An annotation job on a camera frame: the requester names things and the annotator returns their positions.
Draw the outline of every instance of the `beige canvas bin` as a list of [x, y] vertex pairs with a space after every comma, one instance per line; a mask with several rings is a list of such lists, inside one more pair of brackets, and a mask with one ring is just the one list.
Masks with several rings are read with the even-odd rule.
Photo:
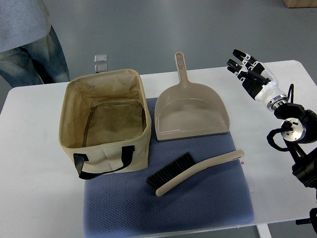
[[151, 118], [138, 72], [82, 76], [65, 91], [59, 142], [82, 179], [148, 167]]

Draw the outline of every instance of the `blue mat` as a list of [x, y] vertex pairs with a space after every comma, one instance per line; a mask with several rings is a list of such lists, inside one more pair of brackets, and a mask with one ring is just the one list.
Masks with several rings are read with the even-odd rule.
[[85, 182], [85, 237], [131, 237], [250, 223], [253, 208], [239, 160], [201, 171], [156, 197], [146, 178], [164, 165], [186, 152], [200, 162], [234, 151], [235, 146], [230, 133], [158, 142], [155, 102], [148, 99], [152, 118], [149, 167]]

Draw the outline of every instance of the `cardboard box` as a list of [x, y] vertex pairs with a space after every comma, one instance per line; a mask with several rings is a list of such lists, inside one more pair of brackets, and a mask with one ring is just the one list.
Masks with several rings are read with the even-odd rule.
[[317, 0], [283, 0], [288, 8], [317, 7]]

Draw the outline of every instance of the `white table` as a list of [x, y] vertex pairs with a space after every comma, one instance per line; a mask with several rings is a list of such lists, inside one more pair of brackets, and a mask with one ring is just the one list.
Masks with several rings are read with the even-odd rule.
[[[317, 87], [297, 61], [267, 66], [285, 93], [295, 84], [295, 100], [317, 112]], [[280, 127], [261, 102], [254, 101], [226, 67], [188, 71], [189, 80], [213, 88], [223, 99], [237, 149], [246, 153], [247, 176], [258, 225], [307, 218], [316, 190], [292, 175], [292, 157], [271, 148], [267, 134]], [[141, 75], [147, 98], [178, 83], [177, 72]], [[0, 115], [0, 236], [83, 237], [84, 181], [58, 142], [67, 83], [14, 88]], [[308, 152], [317, 144], [304, 145]]]

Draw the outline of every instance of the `beige handle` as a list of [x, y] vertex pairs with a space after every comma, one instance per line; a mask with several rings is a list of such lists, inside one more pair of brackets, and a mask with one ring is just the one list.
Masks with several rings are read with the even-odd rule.
[[192, 167], [188, 168], [184, 172], [180, 173], [164, 185], [162, 185], [160, 188], [156, 190], [156, 195], [158, 197], [161, 197], [166, 192], [170, 191], [172, 188], [174, 188], [176, 185], [180, 184], [184, 180], [188, 179], [190, 176], [194, 175], [195, 173], [198, 173], [199, 171], [202, 171], [206, 168], [209, 168], [211, 166], [220, 165], [229, 161], [240, 159], [244, 156], [243, 150], [236, 150], [233, 152], [229, 152], [223, 155], [219, 155], [216, 157], [212, 157], [210, 159], [206, 159], [204, 161], [201, 161]]
[[187, 77], [187, 69], [184, 55], [181, 52], [175, 54], [176, 67], [178, 72], [179, 83], [182, 87], [186, 87], [189, 82]]

